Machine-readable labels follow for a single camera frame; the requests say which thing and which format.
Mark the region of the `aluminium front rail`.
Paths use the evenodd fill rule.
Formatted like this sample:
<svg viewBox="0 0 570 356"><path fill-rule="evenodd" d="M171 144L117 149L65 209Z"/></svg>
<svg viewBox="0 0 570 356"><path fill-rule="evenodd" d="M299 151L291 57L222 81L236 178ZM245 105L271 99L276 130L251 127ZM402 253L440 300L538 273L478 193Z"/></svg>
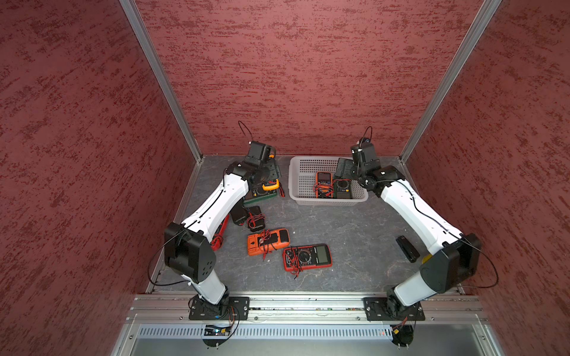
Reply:
<svg viewBox="0 0 570 356"><path fill-rule="evenodd" d="M364 298L372 292L235 292L248 297L247 323L366 324ZM127 312L128 323L188 323L193 293L156 292L136 295ZM488 325L490 320L478 296L445 294L421 302L419 325Z"/></svg>

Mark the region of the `dark green multimeter top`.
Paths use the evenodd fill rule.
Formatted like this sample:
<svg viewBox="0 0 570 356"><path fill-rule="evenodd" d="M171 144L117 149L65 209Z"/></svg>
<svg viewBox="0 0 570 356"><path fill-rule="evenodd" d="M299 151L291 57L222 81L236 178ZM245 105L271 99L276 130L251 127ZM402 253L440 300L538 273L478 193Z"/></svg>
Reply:
<svg viewBox="0 0 570 356"><path fill-rule="evenodd" d="M273 197L285 197L285 192L280 186L275 190L266 191L262 186L252 189L246 196L248 202L258 202L261 200L268 200Z"/></svg>

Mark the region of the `yellow cup with batteries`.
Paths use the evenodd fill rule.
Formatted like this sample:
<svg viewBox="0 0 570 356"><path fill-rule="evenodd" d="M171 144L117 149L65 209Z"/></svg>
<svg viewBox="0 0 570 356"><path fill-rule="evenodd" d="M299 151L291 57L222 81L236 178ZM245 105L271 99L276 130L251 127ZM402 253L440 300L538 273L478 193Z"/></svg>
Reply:
<svg viewBox="0 0 570 356"><path fill-rule="evenodd" d="M432 257L433 257L432 254L429 254L429 255L423 257L423 259L422 259L422 264L427 263Z"/></svg>

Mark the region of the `red multimeter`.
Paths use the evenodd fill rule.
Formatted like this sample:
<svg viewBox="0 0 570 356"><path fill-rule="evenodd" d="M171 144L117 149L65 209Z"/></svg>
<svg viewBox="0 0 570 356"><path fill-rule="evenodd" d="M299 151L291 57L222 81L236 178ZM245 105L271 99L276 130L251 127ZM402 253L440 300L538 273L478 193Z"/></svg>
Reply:
<svg viewBox="0 0 570 356"><path fill-rule="evenodd" d="M284 270L295 276L302 271L329 268L333 264L326 244L290 246L283 250L282 258Z"/></svg>

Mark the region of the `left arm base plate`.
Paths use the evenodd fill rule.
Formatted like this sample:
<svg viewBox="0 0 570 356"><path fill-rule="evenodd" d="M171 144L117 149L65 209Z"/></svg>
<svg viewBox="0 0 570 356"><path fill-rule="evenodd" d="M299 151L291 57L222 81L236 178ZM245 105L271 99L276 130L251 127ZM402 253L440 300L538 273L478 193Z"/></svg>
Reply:
<svg viewBox="0 0 570 356"><path fill-rule="evenodd" d="M222 298L217 305L211 304L199 296L189 301L190 320L226 320L248 319L250 298L229 296Z"/></svg>

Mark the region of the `black small device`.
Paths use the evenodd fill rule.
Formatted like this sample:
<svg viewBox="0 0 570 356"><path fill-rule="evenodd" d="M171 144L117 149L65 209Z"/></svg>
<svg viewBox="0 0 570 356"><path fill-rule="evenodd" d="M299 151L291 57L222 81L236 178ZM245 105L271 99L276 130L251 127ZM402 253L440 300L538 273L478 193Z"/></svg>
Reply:
<svg viewBox="0 0 570 356"><path fill-rule="evenodd" d="M230 211L230 217L235 225L243 225L249 218L249 211L245 208L243 202L238 202Z"/></svg>

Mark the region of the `dark green multimeter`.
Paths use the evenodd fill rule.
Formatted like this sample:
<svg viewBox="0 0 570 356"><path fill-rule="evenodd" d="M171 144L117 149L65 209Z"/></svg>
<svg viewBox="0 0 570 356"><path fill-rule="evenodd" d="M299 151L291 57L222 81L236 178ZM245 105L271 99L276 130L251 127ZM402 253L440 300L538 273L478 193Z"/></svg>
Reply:
<svg viewBox="0 0 570 356"><path fill-rule="evenodd" d="M252 189L246 196L248 202L258 202L261 200L268 200L273 197L285 197L285 192L280 186L275 190L266 191L262 186Z"/></svg>
<svg viewBox="0 0 570 356"><path fill-rule="evenodd" d="M335 179L333 181L334 197L340 200L351 200L351 185L351 179Z"/></svg>

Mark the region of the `yellow multimeter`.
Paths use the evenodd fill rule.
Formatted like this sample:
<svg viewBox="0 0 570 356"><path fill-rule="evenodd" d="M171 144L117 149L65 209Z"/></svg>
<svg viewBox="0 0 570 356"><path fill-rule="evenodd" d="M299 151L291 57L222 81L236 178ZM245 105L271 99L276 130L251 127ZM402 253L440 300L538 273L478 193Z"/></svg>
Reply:
<svg viewBox="0 0 570 356"><path fill-rule="evenodd" d="M274 191L274 190L279 190L279 188L280 188L279 179L270 180L262 184L262 189L264 191Z"/></svg>

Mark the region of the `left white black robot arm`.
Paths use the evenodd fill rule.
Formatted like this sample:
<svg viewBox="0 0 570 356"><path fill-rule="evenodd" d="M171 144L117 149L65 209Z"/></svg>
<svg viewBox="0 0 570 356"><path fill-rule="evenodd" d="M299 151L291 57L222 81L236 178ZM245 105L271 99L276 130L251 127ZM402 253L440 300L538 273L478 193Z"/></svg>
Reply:
<svg viewBox="0 0 570 356"><path fill-rule="evenodd" d="M222 304L227 287L215 272L216 256L211 242L223 220L240 205L251 188L276 182L281 172L274 154L266 159L247 157L234 162L206 201L183 222L172 222L165 230L164 262L194 287L198 296L211 305Z"/></svg>

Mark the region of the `orange multimeter lying sideways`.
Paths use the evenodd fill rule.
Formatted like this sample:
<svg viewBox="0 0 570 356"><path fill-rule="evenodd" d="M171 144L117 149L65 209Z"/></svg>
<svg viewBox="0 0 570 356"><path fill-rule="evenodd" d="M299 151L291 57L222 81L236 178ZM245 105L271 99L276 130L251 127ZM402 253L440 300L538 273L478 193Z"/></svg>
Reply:
<svg viewBox="0 0 570 356"><path fill-rule="evenodd" d="M263 255L285 249L290 245L289 231L286 228L264 230L251 234L247 238L247 253L249 256Z"/></svg>

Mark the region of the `white plastic basket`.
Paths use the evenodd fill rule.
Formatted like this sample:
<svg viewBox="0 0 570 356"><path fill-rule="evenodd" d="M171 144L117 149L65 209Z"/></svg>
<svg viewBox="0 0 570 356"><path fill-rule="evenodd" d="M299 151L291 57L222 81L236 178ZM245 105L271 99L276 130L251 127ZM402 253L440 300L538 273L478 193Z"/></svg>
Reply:
<svg viewBox="0 0 570 356"><path fill-rule="evenodd" d="M334 175L339 157L297 156L289 163L289 196L300 206L351 207L368 200L369 194L356 181L351 183L351 199L317 198L313 190L318 171Z"/></svg>

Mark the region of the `small black multimeter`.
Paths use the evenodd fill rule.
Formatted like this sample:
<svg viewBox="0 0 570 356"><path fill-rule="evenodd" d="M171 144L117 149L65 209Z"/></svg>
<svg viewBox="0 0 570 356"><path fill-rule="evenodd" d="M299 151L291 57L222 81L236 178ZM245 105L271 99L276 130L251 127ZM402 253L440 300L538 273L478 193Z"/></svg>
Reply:
<svg viewBox="0 0 570 356"><path fill-rule="evenodd" d="M265 215L259 206L251 206L247 209L248 218L246 225L251 232L263 231L266 228Z"/></svg>

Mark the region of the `black remote-like device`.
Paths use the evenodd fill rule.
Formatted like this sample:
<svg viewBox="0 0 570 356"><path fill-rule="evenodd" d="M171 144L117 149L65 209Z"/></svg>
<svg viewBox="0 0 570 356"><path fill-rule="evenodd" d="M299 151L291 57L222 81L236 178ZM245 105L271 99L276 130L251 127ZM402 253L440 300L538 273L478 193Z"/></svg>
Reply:
<svg viewBox="0 0 570 356"><path fill-rule="evenodd" d="M405 236L396 238L396 243L410 263L415 263L420 257L417 248Z"/></svg>

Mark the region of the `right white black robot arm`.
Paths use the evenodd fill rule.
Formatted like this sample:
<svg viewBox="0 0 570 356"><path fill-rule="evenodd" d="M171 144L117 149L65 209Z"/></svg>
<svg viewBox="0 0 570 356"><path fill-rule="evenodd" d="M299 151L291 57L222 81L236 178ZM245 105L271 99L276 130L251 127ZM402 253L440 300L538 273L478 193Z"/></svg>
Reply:
<svg viewBox="0 0 570 356"><path fill-rule="evenodd" d="M396 210L417 233L430 254L417 273L387 291L386 310L397 317L437 294L471 278L477 270L481 242L474 234L463 234L443 219L413 189L393 166L381 167L341 158L336 172L373 192Z"/></svg>

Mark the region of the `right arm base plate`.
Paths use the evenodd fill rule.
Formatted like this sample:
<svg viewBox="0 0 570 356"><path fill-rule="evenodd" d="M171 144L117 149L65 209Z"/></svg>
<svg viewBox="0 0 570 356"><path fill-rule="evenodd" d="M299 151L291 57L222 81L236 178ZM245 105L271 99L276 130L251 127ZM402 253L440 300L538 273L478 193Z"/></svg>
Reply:
<svg viewBox="0 0 570 356"><path fill-rule="evenodd" d="M368 321L425 321L420 302L404 306L394 297L363 298L362 302Z"/></svg>

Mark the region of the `orange Victor multimeter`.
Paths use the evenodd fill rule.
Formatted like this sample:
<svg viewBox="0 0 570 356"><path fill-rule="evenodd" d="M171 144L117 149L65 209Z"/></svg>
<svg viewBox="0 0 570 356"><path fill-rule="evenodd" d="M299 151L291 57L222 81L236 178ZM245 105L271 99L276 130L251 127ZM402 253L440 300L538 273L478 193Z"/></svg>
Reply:
<svg viewBox="0 0 570 356"><path fill-rule="evenodd" d="M334 187L330 172L319 171L316 173L316 184L313 187L316 198L329 199L334 196Z"/></svg>

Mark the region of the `red clamp meter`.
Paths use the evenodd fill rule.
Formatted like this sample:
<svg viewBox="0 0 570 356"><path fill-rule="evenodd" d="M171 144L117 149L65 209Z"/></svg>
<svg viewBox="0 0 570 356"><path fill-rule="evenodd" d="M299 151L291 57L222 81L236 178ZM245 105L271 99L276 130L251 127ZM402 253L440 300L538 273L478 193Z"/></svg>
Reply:
<svg viewBox="0 0 570 356"><path fill-rule="evenodd" d="M224 232L227 229L229 219L230 219L230 215L228 214L224 218L222 223L218 226L215 234L212 237L212 241L211 241L210 245L211 245L212 250L214 252L218 251L222 247L222 245L224 244Z"/></svg>

